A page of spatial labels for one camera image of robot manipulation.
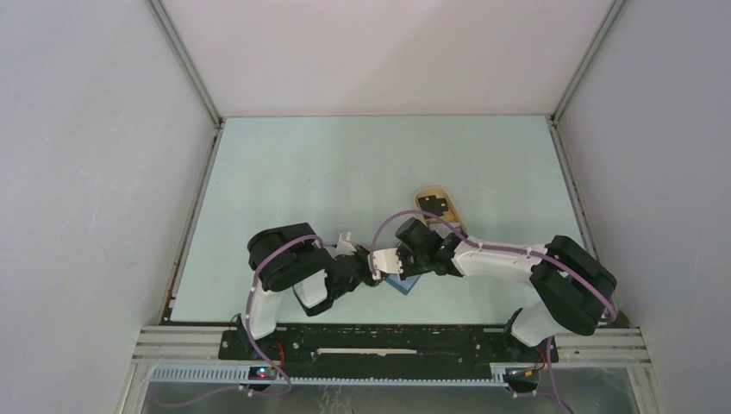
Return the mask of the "blue leather card holder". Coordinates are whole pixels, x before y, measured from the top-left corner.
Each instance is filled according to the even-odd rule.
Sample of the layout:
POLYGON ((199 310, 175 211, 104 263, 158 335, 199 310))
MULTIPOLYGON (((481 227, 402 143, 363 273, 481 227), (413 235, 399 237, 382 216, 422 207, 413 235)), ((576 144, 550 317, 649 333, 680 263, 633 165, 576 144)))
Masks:
POLYGON ((412 275, 401 279, 397 274, 390 274, 385 281, 398 292, 407 296, 414 289, 420 278, 420 275, 412 275))

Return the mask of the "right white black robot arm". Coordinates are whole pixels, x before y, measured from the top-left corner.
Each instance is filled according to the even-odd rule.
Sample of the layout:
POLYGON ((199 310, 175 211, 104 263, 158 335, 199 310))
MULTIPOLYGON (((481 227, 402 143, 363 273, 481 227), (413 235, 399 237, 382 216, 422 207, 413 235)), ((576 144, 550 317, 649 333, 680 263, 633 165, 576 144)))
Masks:
POLYGON ((514 312, 501 338, 504 354, 514 361, 526 359, 550 336, 593 335, 617 286, 611 272, 564 235, 545 245, 489 244, 460 232, 440 235, 410 218, 396 238, 402 276, 489 277, 534 289, 537 302, 514 312))

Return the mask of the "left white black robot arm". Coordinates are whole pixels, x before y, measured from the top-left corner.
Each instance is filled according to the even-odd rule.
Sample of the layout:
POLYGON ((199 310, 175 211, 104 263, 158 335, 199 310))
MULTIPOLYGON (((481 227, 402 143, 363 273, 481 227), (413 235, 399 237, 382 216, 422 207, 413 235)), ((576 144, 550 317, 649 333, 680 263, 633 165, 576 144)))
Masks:
POLYGON ((372 276, 370 251, 352 243, 348 232, 335 243, 325 243, 308 223, 265 229, 250 239, 247 251, 255 284, 243 315, 239 347, 256 360, 271 352, 271 333, 285 292, 292 290, 312 317, 360 285, 381 283, 372 276))

